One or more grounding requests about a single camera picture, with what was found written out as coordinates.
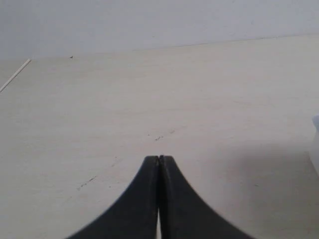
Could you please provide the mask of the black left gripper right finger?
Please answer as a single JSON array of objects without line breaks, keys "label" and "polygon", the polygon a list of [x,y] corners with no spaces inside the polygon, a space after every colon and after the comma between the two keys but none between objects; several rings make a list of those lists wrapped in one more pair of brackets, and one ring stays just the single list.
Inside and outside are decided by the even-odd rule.
[{"label": "black left gripper right finger", "polygon": [[214,212],[171,156],[159,157],[159,219],[163,239],[238,239],[239,230]]}]

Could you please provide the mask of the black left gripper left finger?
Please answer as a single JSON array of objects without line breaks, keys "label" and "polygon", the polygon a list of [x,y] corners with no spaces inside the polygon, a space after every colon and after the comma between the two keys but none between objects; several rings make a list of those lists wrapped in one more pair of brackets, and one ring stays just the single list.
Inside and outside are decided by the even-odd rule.
[{"label": "black left gripper left finger", "polygon": [[147,156],[124,193],[71,239],[154,239],[159,157]]}]

